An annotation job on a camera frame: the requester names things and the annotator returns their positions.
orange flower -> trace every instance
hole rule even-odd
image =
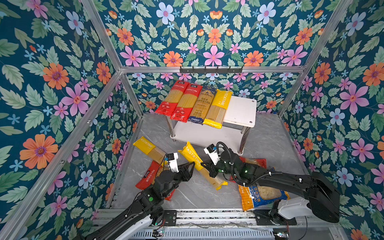
[[[368,237],[363,235],[359,229],[352,229],[351,238],[353,240],[368,240]]]
[[[35,140],[28,138],[24,143],[23,147],[27,148],[20,151],[20,159],[27,160],[24,165],[32,169],[37,164],[37,169],[42,169],[47,166],[47,161],[51,162],[55,156],[53,152],[57,152],[57,144],[53,144],[55,139],[48,136],[45,139],[44,134],[36,134]]]
[[[266,107],[271,109],[271,108],[276,107],[276,105],[277,105],[277,102],[275,100],[272,100],[270,102],[267,102]]]
[[[363,82],[367,82],[367,86],[377,86],[380,84],[380,80],[384,81],[384,63],[379,63],[378,65],[372,64],[369,66],[369,69],[366,69],[364,72],[365,77],[362,78]]]
[[[227,31],[225,32],[225,34],[227,36],[232,36],[233,35],[233,30],[228,28]]]
[[[259,51],[254,51],[252,53],[248,53],[247,57],[244,58],[244,66],[246,67],[257,67],[260,66],[260,63],[264,61],[264,58],[262,58],[264,55],[263,53],[259,53]]]
[[[197,35],[203,36],[204,35],[204,30],[200,29],[199,31],[197,31]]]
[[[289,132],[289,125],[288,125],[288,123],[284,122],[284,126],[285,126],[285,129],[287,129],[287,131]]]
[[[120,42],[124,43],[125,45],[132,45],[135,39],[132,36],[132,33],[130,31],[127,31],[126,28],[118,29],[117,33]]]
[[[314,18],[318,19],[319,17],[321,17],[323,15],[323,10],[319,10],[317,11],[315,14],[314,14]]]
[[[212,19],[220,19],[222,16],[223,16],[223,12],[222,11],[212,11],[209,13],[209,15],[211,16]]]
[[[109,195],[111,194],[111,191],[112,191],[112,188],[113,188],[113,183],[111,183],[109,185],[109,188],[107,189],[107,195],[105,195],[105,201],[108,201]]]
[[[67,77],[67,70],[63,70],[63,66],[60,64],[50,63],[49,68],[43,69],[45,75],[43,75],[44,81],[48,82],[48,86],[56,88],[57,90],[67,86],[70,79]]]
[[[119,151],[120,151],[120,147],[121,147],[121,141],[120,141],[120,139],[115,139],[115,141],[113,141],[113,143],[112,143],[112,152],[114,153],[114,154],[118,154],[119,153]]]
[[[107,84],[111,78],[111,73],[109,72],[109,67],[105,65],[105,62],[98,63],[96,68],[96,73],[99,75],[100,82]]]
[[[149,109],[155,109],[155,108],[156,108],[156,104],[155,104],[154,102],[152,102],[152,101],[147,101],[147,102],[145,103],[145,106],[146,106],[147,108],[149,108]]]
[[[331,69],[329,68],[331,65],[329,63],[322,63],[317,67],[316,72],[314,74],[315,82],[322,85],[324,82],[328,81],[329,74],[331,74]]]
[[[136,127],[137,127],[137,122],[135,122],[135,123],[133,124],[133,127],[132,127],[132,131],[133,131],[133,132],[136,131]]]
[[[29,45],[29,48],[31,49],[32,52],[37,53],[36,48],[34,46]]]
[[[109,15],[111,16],[111,18],[113,18],[113,19],[118,18],[118,14],[117,14],[116,12],[114,12],[114,11],[109,11],[108,13],[109,13]]]
[[[80,220],[77,222],[76,227],[77,227],[77,228],[81,228],[81,226],[83,225],[83,222],[84,222],[84,219],[83,219],[83,218],[80,219]]]
[[[164,55],[164,63],[167,64],[167,67],[181,67],[181,63],[183,62],[183,59],[180,58],[179,53],[175,53],[174,51],[169,51],[169,54],[166,53]]]
[[[212,31],[208,34],[208,41],[212,43],[212,45],[216,45],[220,42],[221,33],[218,31],[217,28],[212,29]]]
[[[307,150],[308,152],[311,151],[313,149],[313,142],[311,139],[309,138],[306,138],[304,140],[304,144],[303,144],[305,150]]]
[[[304,43],[308,42],[310,40],[310,37],[312,37],[313,32],[312,28],[304,28],[302,31],[300,31],[295,40],[297,45],[303,45]]]
[[[382,151],[380,152],[380,156],[384,159],[384,142],[378,142],[378,143],[377,143],[377,148],[378,148],[379,150],[382,150]]]

wallpaper wall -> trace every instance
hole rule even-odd
[[[310,172],[340,189],[353,240],[384,237],[383,10],[382,0],[348,9],[283,116]]]
[[[97,2],[96,7],[102,10],[106,31],[126,66],[296,66],[306,61],[337,3],[111,0]],[[328,57],[328,48],[321,55]],[[131,77],[144,111],[161,103],[174,80],[184,79],[258,99],[259,111],[275,112],[297,77],[291,73],[168,75]],[[147,101],[154,105],[147,107]]]
[[[0,3],[0,228],[114,68],[79,1]],[[136,114],[121,83],[17,239],[72,239],[108,199]]]

small white table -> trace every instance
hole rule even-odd
[[[223,142],[233,151],[238,149],[237,153],[243,155],[249,131],[255,126],[256,106],[255,99],[231,97],[223,122],[243,126],[242,130],[225,126],[217,129],[192,122],[177,122],[176,126],[173,127],[170,117],[167,117],[170,137],[174,140],[190,142],[202,147]]]

shelf lower board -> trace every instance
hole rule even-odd
[[[171,139],[190,142],[202,147],[207,147],[212,143],[216,145],[217,142],[223,142],[237,154],[243,136],[241,130],[224,126],[221,129],[217,129],[192,122],[177,122],[174,132],[175,136],[171,137]]]

pasta package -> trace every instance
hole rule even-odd
[[[196,103],[197,96],[200,94],[202,88],[201,85],[190,84],[177,104],[171,119],[187,122],[188,117],[192,112],[192,108]]]
[[[266,205],[274,202],[275,200],[289,200],[290,196],[286,191],[282,191],[272,187],[264,186],[251,186],[244,187],[239,185],[239,192],[241,195],[241,202],[243,210]]]
[[[219,129],[222,128],[225,111],[228,109],[231,96],[231,91],[217,90],[216,96],[212,102],[211,107],[208,110],[207,116],[205,117],[203,124]]]
[[[160,148],[156,147],[153,143],[151,143],[148,139],[145,137],[139,138],[133,146],[140,149],[145,155],[152,158],[155,162],[158,164],[161,164],[163,162],[163,159],[166,155],[166,153],[161,150]]]
[[[201,90],[199,97],[192,109],[188,121],[203,124],[204,118],[206,117],[209,107],[214,100],[217,89],[209,86],[204,86]]]
[[[158,114],[171,116],[181,97],[183,96],[185,90],[187,89],[188,85],[188,82],[184,82],[181,80],[176,81],[175,84],[172,86],[171,90],[169,91],[168,96],[159,105],[158,109],[155,112]]]
[[[223,185],[228,185],[227,181],[224,181],[218,176],[215,178],[209,176],[209,171],[201,166],[203,161],[197,155],[190,142],[187,142],[187,145],[183,148],[183,150],[179,150],[179,153],[181,153],[181,155],[183,155],[188,162],[195,162],[195,169],[198,170],[216,190],[220,190]]]

